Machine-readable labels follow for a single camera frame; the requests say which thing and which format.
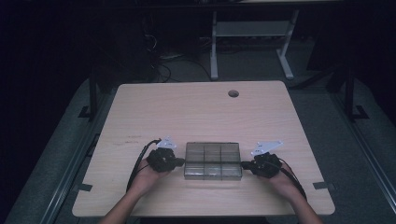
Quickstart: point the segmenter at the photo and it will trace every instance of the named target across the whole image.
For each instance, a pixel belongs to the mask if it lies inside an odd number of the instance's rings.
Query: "gray carpet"
[[[312,47],[310,41],[291,43],[287,57],[296,76],[293,81],[283,77],[273,45],[234,54],[220,54],[219,81],[275,79],[293,86],[313,75],[313,72],[305,70]],[[164,63],[172,71],[173,79],[183,82],[209,81],[204,70],[210,71],[208,53],[203,53],[198,63],[182,59]],[[160,72],[167,76],[165,68],[160,68]],[[396,216],[377,185],[360,145],[334,101],[339,96],[327,93],[324,88],[326,83],[327,78],[324,78],[305,90],[290,91],[323,177],[327,183],[335,186],[331,190],[335,212],[323,217],[323,220],[334,224],[396,223]],[[84,141],[91,142],[94,135],[100,133],[114,94],[101,94],[101,113],[93,122],[88,122],[88,119],[78,118],[80,109],[89,104],[88,82],[81,85],[9,214],[7,223],[39,223],[77,145]],[[395,127],[376,105],[371,93],[359,82],[356,84],[355,102],[356,105],[362,105],[370,117],[358,120],[356,125],[375,149],[375,155],[395,183]],[[85,175],[90,162],[89,155],[83,160],[54,223],[96,223],[99,220],[97,217],[79,218],[71,214],[77,196],[75,185],[80,184]],[[268,220],[274,224],[297,222],[295,217],[268,217]],[[138,220],[130,218],[128,222],[138,223]]]

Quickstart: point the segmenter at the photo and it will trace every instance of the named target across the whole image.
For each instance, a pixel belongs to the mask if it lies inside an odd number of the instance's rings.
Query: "black tape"
[[[332,183],[326,183],[326,182],[317,182],[313,183],[315,189],[328,189],[328,190],[336,190],[337,188],[335,187],[334,184]]]
[[[92,189],[92,185],[86,185],[86,184],[81,184],[79,187],[78,187],[78,189],[79,190],[84,190],[84,191],[91,191],[91,189]]]

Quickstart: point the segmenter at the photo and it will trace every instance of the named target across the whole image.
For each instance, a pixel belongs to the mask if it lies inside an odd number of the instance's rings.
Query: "dark background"
[[[317,40],[308,69],[343,63],[355,71],[396,123],[392,1],[349,1],[336,9],[303,9],[293,38]],[[1,218],[5,220],[79,85],[93,70],[102,91],[155,74],[145,47],[142,15],[86,6],[96,1],[0,3]],[[210,34],[210,13],[156,14],[153,29],[169,46]]]

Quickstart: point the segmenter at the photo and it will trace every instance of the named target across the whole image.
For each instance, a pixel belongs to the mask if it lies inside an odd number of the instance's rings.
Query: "table top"
[[[229,91],[239,95],[230,97]],[[177,144],[179,158],[185,158],[188,142],[236,142],[242,161],[253,159],[258,141],[281,140],[272,153],[292,167],[318,214],[334,212],[329,191],[313,186],[324,180],[284,83],[246,81],[121,85],[83,180],[92,189],[79,191],[73,214],[104,216],[124,195],[143,147],[166,136]],[[186,180],[184,167],[177,167],[131,216],[289,214],[290,205],[250,171],[240,181]]]

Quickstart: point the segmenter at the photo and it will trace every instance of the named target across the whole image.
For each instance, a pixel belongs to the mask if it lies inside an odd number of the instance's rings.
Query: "forearm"
[[[296,214],[299,223],[301,224],[322,224],[320,217],[312,209],[311,205],[306,201],[306,199],[301,195],[294,195],[292,198],[288,199],[291,207]]]
[[[105,223],[125,223],[129,215],[131,215],[134,206],[140,199],[140,195],[133,190],[128,192],[117,202],[117,204],[106,214],[104,218],[99,222]]]

